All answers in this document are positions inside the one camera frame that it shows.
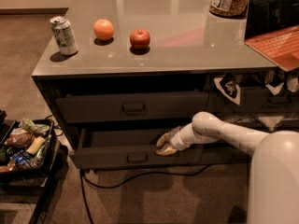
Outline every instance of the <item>orange fruit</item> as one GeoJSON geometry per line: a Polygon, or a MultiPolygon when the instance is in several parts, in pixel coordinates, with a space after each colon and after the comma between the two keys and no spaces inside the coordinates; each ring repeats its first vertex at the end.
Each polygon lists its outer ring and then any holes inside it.
{"type": "Polygon", "coordinates": [[[108,41],[114,34],[114,27],[111,21],[106,19],[100,19],[94,23],[93,26],[94,34],[96,38],[101,41],[108,41]]]}

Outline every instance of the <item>white robotic arm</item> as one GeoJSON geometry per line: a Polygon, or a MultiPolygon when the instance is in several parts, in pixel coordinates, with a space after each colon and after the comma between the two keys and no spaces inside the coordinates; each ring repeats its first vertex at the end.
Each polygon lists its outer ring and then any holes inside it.
{"type": "Polygon", "coordinates": [[[157,153],[170,155],[220,139],[252,156],[247,224],[298,224],[299,133],[264,133],[199,112],[191,124],[163,135],[157,153]]]}

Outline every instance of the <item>brown jar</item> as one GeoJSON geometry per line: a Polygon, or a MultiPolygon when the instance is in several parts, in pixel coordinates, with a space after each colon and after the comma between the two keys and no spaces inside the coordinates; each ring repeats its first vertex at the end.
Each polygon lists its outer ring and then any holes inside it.
{"type": "Polygon", "coordinates": [[[245,11],[247,3],[248,0],[211,0],[209,11],[221,17],[235,17],[245,11]]]}

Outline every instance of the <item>apple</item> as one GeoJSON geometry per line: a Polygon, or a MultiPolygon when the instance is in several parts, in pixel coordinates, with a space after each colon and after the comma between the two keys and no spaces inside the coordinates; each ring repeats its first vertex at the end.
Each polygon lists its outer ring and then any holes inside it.
{"type": "Polygon", "coordinates": [[[96,38],[101,41],[108,41],[114,34],[114,27],[111,21],[100,19],[94,23],[93,31],[96,38]]]}
{"type": "Polygon", "coordinates": [[[146,29],[136,29],[130,34],[130,43],[133,49],[148,49],[150,34],[146,29]]]}

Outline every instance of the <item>can top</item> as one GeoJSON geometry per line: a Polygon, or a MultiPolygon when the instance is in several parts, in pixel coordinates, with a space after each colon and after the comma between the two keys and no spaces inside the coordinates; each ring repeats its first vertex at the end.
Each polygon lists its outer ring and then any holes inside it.
{"type": "Polygon", "coordinates": [[[50,23],[52,24],[61,24],[64,23],[66,19],[63,16],[56,16],[50,19],[50,23]]]}

